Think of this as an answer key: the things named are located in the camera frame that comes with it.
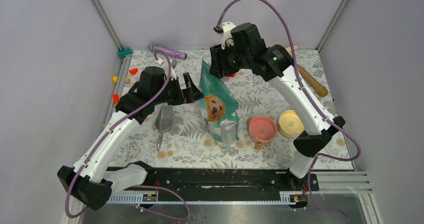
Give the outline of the green dog food bag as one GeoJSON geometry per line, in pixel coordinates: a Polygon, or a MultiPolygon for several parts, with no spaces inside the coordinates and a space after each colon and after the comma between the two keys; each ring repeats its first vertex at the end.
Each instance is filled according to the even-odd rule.
{"type": "Polygon", "coordinates": [[[199,89],[204,95],[200,111],[206,121],[208,132],[221,146],[229,146],[239,140],[238,101],[226,85],[210,74],[210,65],[202,60],[199,89]]]}

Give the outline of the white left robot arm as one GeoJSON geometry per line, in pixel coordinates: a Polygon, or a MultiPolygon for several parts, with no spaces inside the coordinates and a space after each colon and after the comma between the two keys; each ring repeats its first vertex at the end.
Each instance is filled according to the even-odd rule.
{"type": "Polygon", "coordinates": [[[103,207],[117,191],[135,185],[148,190],[155,184],[154,174],[137,164],[106,174],[130,132],[141,126],[157,105],[178,106],[204,97],[187,72],[183,74],[185,89],[180,87],[177,78],[168,78],[157,66],[145,68],[139,78],[120,98],[109,123],[87,152],[71,167],[62,166],[57,172],[67,196],[94,211],[103,207]]]}

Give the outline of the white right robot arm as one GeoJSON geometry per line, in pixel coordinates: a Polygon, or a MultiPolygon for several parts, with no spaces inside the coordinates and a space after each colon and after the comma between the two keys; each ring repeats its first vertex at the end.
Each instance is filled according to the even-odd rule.
{"type": "Polygon", "coordinates": [[[345,125],[344,118],[328,112],[315,97],[307,98],[309,88],[301,87],[293,58],[281,45],[267,47],[255,24],[224,22],[214,31],[222,41],[210,48],[210,74],[222,78],[250,69],[275,88],[300,118],[304,131],[293,142],[298,154],[286,182],[293,190],[301,189],[307,183],[306,174],[314,157],[345,125]]]}

